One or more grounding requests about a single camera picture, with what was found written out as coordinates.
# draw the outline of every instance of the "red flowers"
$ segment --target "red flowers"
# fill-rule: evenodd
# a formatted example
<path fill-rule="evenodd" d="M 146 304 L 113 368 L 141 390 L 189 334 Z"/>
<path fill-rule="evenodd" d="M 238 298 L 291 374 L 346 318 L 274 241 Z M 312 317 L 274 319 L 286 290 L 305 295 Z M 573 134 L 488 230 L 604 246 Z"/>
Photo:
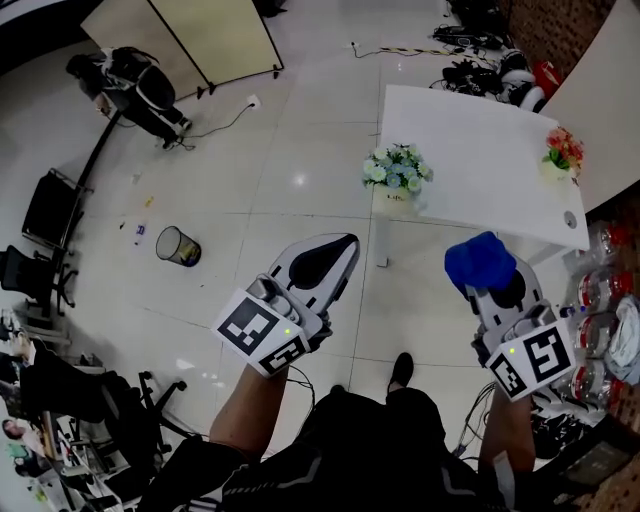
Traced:
<path fill-rule="evenodd" d="M 547 136 L 549 154 L 545 161 L 551 160 L 558 168 L 568 171 L 573 169 L 576 176 L 582 169 L 584 158 L 584 145 L 581 141 L 574 139 L 565 128 L 558 127 L 549 132 Z"/>

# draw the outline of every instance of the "blue cloth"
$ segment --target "blue cloth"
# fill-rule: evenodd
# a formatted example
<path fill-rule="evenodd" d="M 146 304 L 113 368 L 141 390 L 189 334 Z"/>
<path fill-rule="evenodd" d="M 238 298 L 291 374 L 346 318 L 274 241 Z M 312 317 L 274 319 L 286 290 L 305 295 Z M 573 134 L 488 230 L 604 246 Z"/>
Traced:
<path fill-rule="evenodd" d="M 444 255 L 444 269 L 466 297 L 465 285 L 504 290 L 515 273 L 516 259 L 491 231 L 485 231 L 450 247 Z"/>

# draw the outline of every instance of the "black shoe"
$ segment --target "black shoe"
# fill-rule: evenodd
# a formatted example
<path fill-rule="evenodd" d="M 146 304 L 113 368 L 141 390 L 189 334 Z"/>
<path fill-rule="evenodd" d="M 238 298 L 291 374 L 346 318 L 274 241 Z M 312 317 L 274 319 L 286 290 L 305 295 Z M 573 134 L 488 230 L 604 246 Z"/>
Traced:
<path fill-rule="evenodd" d="M 189 130 L 191 130 L 193 122 L 191 121 L 191 119 L 183 117 L 182 119 L 180 119 L 180 121 L 178 121 L 178 126 L 180 127 L 180 135 L 184 135 Z"/>
<path fill-rule="evenodd" d="M 408 352 L 403 352 L 398 356 L 398 359 L 396 359 L 396 362 L 393 365 L 393 373 L 391 374 L 391 380 L 387 386 L 387 393 L 389 392 L 391 384 L 394 382 L 400 384 L 403 388 L 406 388 L 409 385 L 409 381 L 412 376 L 413 357 L 411 357 L 411 354 Z"/>
<path fill-rule="evenodd" d="M 173 148 L 175 148 L 181 142 L 182 142 L 182 137 L 179 137 L 176 134 L 175 138 L 164 139 L 164 144 L 162 145 L 162 149 L 164 149 L 165 151 L 171 151 Z"/>

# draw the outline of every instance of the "table leg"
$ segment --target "table leg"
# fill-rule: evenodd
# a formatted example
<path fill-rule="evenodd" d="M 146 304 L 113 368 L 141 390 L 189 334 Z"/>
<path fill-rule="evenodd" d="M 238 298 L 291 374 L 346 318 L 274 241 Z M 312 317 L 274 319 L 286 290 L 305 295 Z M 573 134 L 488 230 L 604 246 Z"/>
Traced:
<path fill-rule="evenodd" d="M 389 265 L 389 248 L 391 221 L 389 217 L 374 217 L 373 229 L 375 231 L 373 239 L 373 254 L 375 263 L 378 267 L 387 267 Z"/>

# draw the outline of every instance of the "hand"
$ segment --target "hand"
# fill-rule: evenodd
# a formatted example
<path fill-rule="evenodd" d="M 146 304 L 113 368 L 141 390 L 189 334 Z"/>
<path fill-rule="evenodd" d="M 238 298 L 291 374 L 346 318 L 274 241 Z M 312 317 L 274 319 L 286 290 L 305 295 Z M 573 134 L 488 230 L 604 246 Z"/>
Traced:
<path fill-rule="evenodd" d="M 111 105 L 109 104 L 109 100 L 107 100 L 104 94 L 99 94 L 98 96 L 96 96 L 96 99 L 94 101 L 96 104 L 96 110 L 103 116 L 108 116 L 111 113 Z"/>

